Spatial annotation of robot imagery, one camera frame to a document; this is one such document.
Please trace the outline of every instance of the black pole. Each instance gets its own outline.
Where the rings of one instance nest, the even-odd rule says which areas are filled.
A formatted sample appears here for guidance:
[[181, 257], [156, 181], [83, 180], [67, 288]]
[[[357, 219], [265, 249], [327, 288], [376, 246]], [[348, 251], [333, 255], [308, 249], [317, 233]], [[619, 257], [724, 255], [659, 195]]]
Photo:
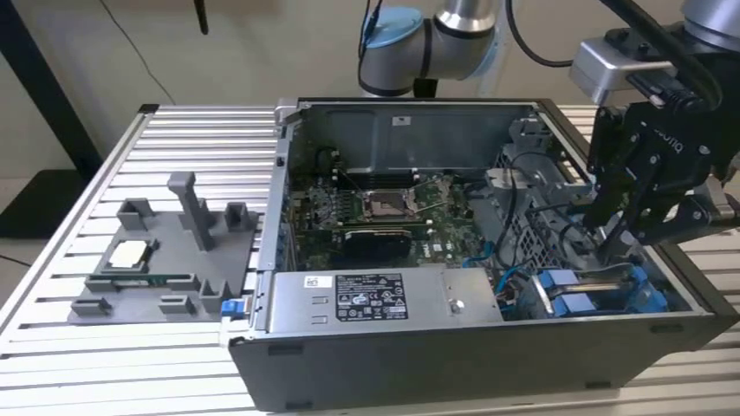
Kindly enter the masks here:
[[12, 0], [0, 0], [0, 51], [80, 177], [89, 182], [100, 168], [100, 155]]

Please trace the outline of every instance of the cable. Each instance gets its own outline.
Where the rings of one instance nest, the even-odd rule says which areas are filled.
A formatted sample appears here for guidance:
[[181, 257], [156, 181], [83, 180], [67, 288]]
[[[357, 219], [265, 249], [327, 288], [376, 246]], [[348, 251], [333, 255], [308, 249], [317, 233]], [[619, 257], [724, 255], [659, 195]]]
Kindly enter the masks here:
[[[521, 156], [527, 156], [527, 155], [532, 155], [532, 156], [540, 156], [547, 158], [548, 160], [553, 161], [552, 158], [541, 152], [535, 152], [535, 151], [528, 151], [528, 152], [523, 152], [520, 154], [517, 154], [515, 156], [515, 158], [511, 160], [511, 162], [508, 163], [507, 168], [504, 169], [509, 169], [509, 176], [511, 176], [511, 198], [509, 198], [509, 210], [507, 212], [507, 217], [504, 219], [504, 229], [499, 235], [499, 239], [496, 240], [496, 245], [493, 247], [493, 252], [496, 253], [496, 261], [499, 262], [499, 266], [501, 266], [504, 269], [511, 269], [511, 264], [507, 264], [503, 261], [503, 258], [500, 256], [500, 249], [503, 248], [503, 242], [504, 242], [504, 238], [507, 237], [507, 234], [509, 234], [509, 228], [511, 228], [511, 223], [513, 222], [513, 215], [515, 215], [515, 210], [517, 209], [517, 194], [519, 194], [519, 190], [517, 190], [517, 182], [513, 179], [513, 168], [515, 168], [515, 163], [517, 162], [519, 158]], [[515, 252], [513, 252], [513, 260], [516, 261], [516, 247], [515, 247]]]
[[513, 5], [513, 1], [507, 0], [504, 9], [507, 11], [507, 22], [509, 24], [511, 35], [513, 36], [513, 40], [517, 42], [517, 45], [521, 48], [521, 51], [525, 53], [525, 55], [529, 57], [532, 61], [535, 61], [540, 65], [544, 65], [545, 67], [549, 67], [549, 68], [569, 67], [573, 64], [572, 59], [569, 61], [551, 61], [549, 59], [544, 59], [540, 55], [537, 55], [536, 52], [527, 46], [527, 42], [524, 42], [524, 38], [519, 33], [517, 22], [513, 17], [512, 5]]
[[587, 273], [601, 273], [603, 271], [608, 271], [611, 269], [616, 269], [617, 267], [635, 267], [635, 264], [624, 262], [616, 263], [609, 266], [603, 267], [601, 269], [591, 269], [591, 270], [573, 270], [575, 273], [587, 274]]
[[332, 213], [335, 212], [335, 199], [332, 198], [332, 192], [329, 192], [325, 187], [317, 186], [317, 188], [321, 191], [324, 191], [324, 193], [327, 194], [327, 198], [328, 198], [327, 215], [319, 220], [319, 224], [321, 224], [324, 221], [327, 221], [332, 217]]
[[519, 266], [513, 266], [511, 269], [507, 270], [504, 275], [500, 277], [499, 285], [496, 286], [496, 290], [493, 291], [493, 293], [500, 293], [504, 290], [507, 280], [509, 280], [511, 275], [513, 275], [517, 270], [519, 270]]
[[144, 55], [141, 55], [141, 51], [136, 47], [135, 41], [131, 39], [131, 36], [128, 35], [127, 31], [121, 27], [120, 23], [117, 22], [116, 17], [113, 16], [113, 12], [111, 11], [108, 5], [105, 4], [105, 0], [99, 0], [99, 2], [100, 2], [100, 5], [103, 6], [103, 9], [105, 9], [105, 12], [108, 13], [108, 16], [111, 17], [111, 20], [113, 21], [113, 24], [116, 25], [117, 29], [120, 30], [120, 33], [124, 34], [124, 37], [127, 38], [128, 43], [131, 43], [131, 46], [135, 49], [135, 52], [139, 55], [139, 59], [141, 60], [141, 64], [144, 65], [144, 69], [147, 70], [147, 74], [149, 74], [149, 77], [156, 82], [156, 84], [160, 86], [161, 92], [167, 95], [167, 98], [169, 98], [169, 102], [172, 103], [172, 105], [176, 105], [177, 103], [175, 102], [175, 99], [172, 98], [172, 95], [169, 94], [169, 91], [161, 85], [161, 82], [157, 79], [157, 77], [153, 76], [152, 70], [149, 69], [149, 64], [147, 63], [147, 60], [144, 59]]
[[17, 258], [8, 257], [8, 256], [5, 256], [5, 255], [3, 255], [3, 254], [0, 254], [0, 258], [3, 258], [4, 260], [7, 260], [8, 262], [17, 263], [17, 264], [20, 264], [21, 266], [31, 267], [31, 263], [25, 263], [23, 260], [19, 260]]
[[492, 254], [493, 254], [493, 244], [491, 243], [491, 241], [487, 241], [485, 244], [483, 245], [483, 256], [467, 258], [463, 261], [463, 264], [460, 264], [460, 268], [467, 269], [468, 267], [471, 267], [469, 265], [471, 262], [481, 262], [483, 260], [488, 260]]
[[532, 228], [532, 224], [527, 224], [527, 225], [524, 226], [524, 228], [523, 228], [521, 230], [519, 230], [517, 242], [515, 243], [515, 246], [513, 246], [513, 257], [511, 258], [511, 263], [512, 263], [512, 264], [516, 264], [516, 263], [517, 263], [519, 246], [521, 245], [521, 240], [523, 240], [523, 238], [524, 238], [524, 236], [525, 236], [525, 234], [527, 234], [527, 233], [524, 232], [527, 228]]
[[640, 33], [660, 55], [673, 63], [681, 80], [705, 101], [705, 109], [715, 111], [723, 101], [717, 79], [699, 60], [687, 53], [679, 40], [671, 36], [656, 19], [632, 0], [601, 0], [601, 3]]
[[364, 40], [365, 22], [368, 21], [368, 13], [371, 13], [371, 0], [365, 2], [365, 12], [361, 15], [360, 23], [360, 41], [357, 42], [357, 59], [361, 60], [361, 44]]
[[349, 183], [355, 186], [355, 188], [357, 188], [357, 191], [363, 192], [363, 189], [361, 189], [360, 186], [357, 185], [357, 182], [355, 182], [355, 181], [352, 180], [352, 178], [349, 178], [349, 175], [347, 174], [347, 172], [343, 171], [341, 169], [336, 169], [336, 171], [340, 172], [340, 173], [344, 175], [344, 177], [347, 178], [347, 180], [349, 181]]
[[327, 151], [335, 152], [335, 151], [336, 151], [336, 147], [333, 147], [333, 146], [320, 146], [320, 147], [316, 149], [316, 152], [313, 153], [313, 171], [315, 171], [316, 173], [320, 173], [320, 169], [319, 169], [319, 159], [320, 159], [321, 153], [323, 153], [323, 152], [327, 152]]
[[573, 227], [573, 224], [568, 224], [563, 227], [560, 232], [557, 233], [557, 248], [563, 254], [565, 260], [568, 259], [568, 253], [565, 252], [565, 234], [568, 234], [568, 230]]
[[368, 51], [368, 43], [371, 42], [372, 32], [379, 24], [379, 17], [380, 17], [380, 7], [383, 6], [383, 0], [379, 0], [379, 3], [372, 10], [372, 14], [368, 18], [368, 12], [371, 11], [371, 0], [368, 0], [365, 4], [365, 14], [361, 19], [361, 26], [360, 26], [360, 60], [357, 62], [357, 83], [361, 85], [361, 63], [365, 60], [365, 52]]

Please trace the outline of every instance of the white label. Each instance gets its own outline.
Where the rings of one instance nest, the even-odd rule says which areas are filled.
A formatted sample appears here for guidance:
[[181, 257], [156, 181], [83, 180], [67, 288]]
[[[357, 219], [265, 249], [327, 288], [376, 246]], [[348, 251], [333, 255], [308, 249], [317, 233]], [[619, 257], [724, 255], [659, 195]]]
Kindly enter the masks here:
[[329, 289], [333, 281], [333, 276], [305, 276], [303, 287], [309, 289]]
[[412, 124], [412, 116], [411, 115], [397, 115], [392, 119], [393, 126], [411, 126]]

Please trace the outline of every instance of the motherboard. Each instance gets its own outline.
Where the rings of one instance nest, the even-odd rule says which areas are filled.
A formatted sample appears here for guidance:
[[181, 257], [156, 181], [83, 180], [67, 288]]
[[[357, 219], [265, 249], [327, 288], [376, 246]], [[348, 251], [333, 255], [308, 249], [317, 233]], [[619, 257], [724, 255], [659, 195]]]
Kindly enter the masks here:
[[465, 184], [452, 173], [317, 178], [292, 193], [291, 217], [297, 270], [461, 267], [484, 252]]

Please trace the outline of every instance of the green circuit board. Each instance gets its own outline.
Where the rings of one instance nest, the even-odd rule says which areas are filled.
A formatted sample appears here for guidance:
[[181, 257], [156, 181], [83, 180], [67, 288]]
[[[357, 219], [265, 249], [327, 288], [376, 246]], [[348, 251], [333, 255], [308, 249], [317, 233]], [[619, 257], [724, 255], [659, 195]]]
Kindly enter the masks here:
[[464, 188], [451, 175], [421, 176], [417, 185], [400, 190], [311, 187], [295, 192], [292, 198], [300, 201], [292, 205], [300, 270], [343, 268], [336, 261], [343, 254], [343, 238], [357, 230], [411, 234], [409, 255], [384, 264], [388, 268], [439, 263], [460, 267], [483, 251]]

